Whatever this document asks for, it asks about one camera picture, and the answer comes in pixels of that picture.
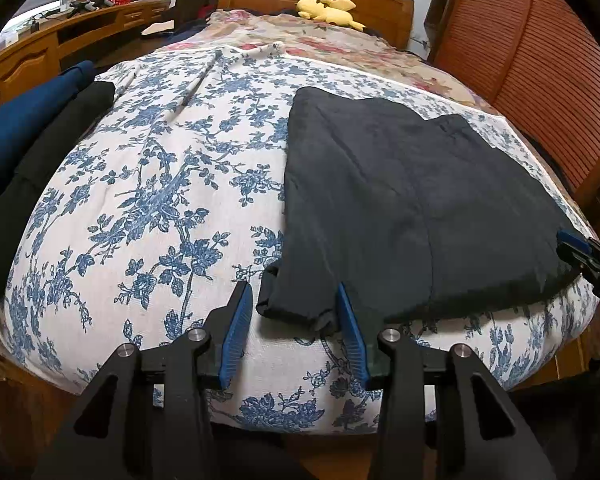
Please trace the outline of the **blue floral white bedsheet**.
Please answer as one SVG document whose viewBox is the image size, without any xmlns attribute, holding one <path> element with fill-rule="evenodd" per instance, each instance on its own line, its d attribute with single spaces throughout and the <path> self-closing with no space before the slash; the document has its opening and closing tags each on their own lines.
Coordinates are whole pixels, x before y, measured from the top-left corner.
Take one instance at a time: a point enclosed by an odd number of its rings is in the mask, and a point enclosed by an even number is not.
<svg viewBox="0 0 600 480">
<path fill-rule="evenodd" d="M 579 231 L 577 206 L 500 115 L 354 68 L 297 58 L 276 42 L 166 48 L 102 76 L 112 110 L 63 162 L 10 258 L 0 300 L 0 353 L 58 388 L 81 393 L 122 342 L 170 344 L 245 278 L 260 288 L 282 254 L 287 117 L 294 92 L 386 98 L 430 119 L 460 113 L 518 162 Z M 555 299 L 407 328 L 419 344 L 468 342 L 505 388 L 546 364 L 591 322 L 583 278 Z M 259 315 L 214 422 L 283 432 L 375 432 L 381 393 L 352 375 L 339 336 L 302 333 Z"/>
</svg>

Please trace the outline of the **folded navy blue garment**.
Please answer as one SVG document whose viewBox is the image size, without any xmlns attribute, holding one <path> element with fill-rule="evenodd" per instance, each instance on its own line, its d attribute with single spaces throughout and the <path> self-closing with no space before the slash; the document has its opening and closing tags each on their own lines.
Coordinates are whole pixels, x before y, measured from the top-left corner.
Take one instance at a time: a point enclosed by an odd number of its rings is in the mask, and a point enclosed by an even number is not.
<svg viewBox="0 0 600 480">
<path fill-rule="evenodd" d="M 0 106 L 0 173 L 35 133 L 94 81 L 95 74 L 95 65 L 83 61 Z"/>
</svg>

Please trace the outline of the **wooden desk with cabinets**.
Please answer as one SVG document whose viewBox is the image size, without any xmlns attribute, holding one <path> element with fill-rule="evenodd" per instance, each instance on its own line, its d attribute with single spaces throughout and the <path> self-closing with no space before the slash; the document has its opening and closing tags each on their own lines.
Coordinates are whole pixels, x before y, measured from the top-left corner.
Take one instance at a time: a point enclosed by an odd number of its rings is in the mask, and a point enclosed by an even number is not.
<svg viewBox="0 0 600 480">
<path fill-rule="evenodd" d="M 170 0 L 142 0 L 43 24 L 0 51 L 0 106 L 56 77 L 96 42 L 155 23 Z"/>
</svg>

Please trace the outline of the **yellow plush toy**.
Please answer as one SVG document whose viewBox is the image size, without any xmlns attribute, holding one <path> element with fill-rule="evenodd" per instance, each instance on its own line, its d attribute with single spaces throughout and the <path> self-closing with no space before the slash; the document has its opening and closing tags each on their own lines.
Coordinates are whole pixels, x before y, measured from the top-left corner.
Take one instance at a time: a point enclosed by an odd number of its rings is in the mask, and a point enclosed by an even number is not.
<svg viewBox="0 0 600 480">
<path fill-rule="evenodd" d="M 351 0 L 299 0 L 296 10 L 300 18 L 353 28 L 362 32 L 365 26 L 355 21 L 351 11 L 356 4 Z"/>
</svg>

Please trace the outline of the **folded black garment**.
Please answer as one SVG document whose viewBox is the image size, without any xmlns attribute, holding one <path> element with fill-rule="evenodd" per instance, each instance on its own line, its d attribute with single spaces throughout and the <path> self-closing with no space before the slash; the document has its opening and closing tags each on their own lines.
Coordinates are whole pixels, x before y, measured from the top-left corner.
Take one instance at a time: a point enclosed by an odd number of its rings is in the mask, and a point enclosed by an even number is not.
<svg viewBox="0 0 600 480">
<path fill-rule="evenodd" d="M 16 167 L 12 182 L 0 196 L 0 299 L 6 292 L 22 234 L 44 188 L 80 137 L 112 104 L 111 82 L 90 84 L 43 130 Z"/>
</svg>

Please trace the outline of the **black jacket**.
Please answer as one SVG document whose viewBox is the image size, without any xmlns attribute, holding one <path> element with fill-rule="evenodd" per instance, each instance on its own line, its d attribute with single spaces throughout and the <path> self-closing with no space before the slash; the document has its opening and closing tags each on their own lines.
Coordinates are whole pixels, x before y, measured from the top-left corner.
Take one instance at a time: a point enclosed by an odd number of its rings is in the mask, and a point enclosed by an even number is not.
<svg viewBox="0 0 600 480">
<path fill-rule="evenodd" d="M 388 323 L 464 318 L 550 300 L 576 277 L 556 252 L 562 208 L 460 115 L 302 88 L 284 189 L 267 318 L 330 330 L 339 289 Z"/>
</svg>

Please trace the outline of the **brown louvered wardrobe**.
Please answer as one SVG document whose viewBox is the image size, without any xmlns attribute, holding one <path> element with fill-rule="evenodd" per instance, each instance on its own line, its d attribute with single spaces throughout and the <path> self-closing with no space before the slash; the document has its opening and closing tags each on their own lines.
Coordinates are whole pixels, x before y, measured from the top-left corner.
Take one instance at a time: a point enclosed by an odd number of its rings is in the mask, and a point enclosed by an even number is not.
<svg viewBox="0 0 600 480">
<path fill-rule="evenodd" d="M 600 207 L 600 46 L 565 0 L 453 0 L 434 66 L 474 90 Z"/>
</svg>

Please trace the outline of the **red floral beige blanket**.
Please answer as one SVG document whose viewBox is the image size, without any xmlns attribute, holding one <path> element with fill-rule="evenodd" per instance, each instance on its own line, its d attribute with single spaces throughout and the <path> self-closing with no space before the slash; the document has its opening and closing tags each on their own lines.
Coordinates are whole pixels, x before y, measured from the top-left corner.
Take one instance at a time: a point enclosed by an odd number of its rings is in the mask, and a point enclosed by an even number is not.
<svg viewBox="0 0 600 480">
<path fill-rule="evenodd" d="M 385 39 L 352 28 L 297 18 L 292 14 L 256 15 L 246 10 L 217 10 L 195 35 L 179 34 L 166 45 L 195 49 L 228 44 L 242 50 L 280 42 L 288 54 L 338 64 L 409 84 L 477 110 L 496 109 L 454 76 L 419 56 L 390 46 Z"/>
</svg>

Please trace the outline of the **dark wooden chair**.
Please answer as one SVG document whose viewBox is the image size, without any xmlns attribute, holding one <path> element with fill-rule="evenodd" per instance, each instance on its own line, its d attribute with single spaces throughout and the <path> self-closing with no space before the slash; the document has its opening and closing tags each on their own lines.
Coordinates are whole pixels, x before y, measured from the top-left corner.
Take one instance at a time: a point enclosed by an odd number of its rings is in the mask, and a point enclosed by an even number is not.
<svg viewBox="0 0 600 480">
<path fill-rule="evenodd" d="M 175 0 L 174 6 L 160 14 L 160 21 L 152 23 L 140 33 L 140 38 L 171 36 L 183 26 L 198 21 L 200 11 L 208 0 Z"/>
</svg>

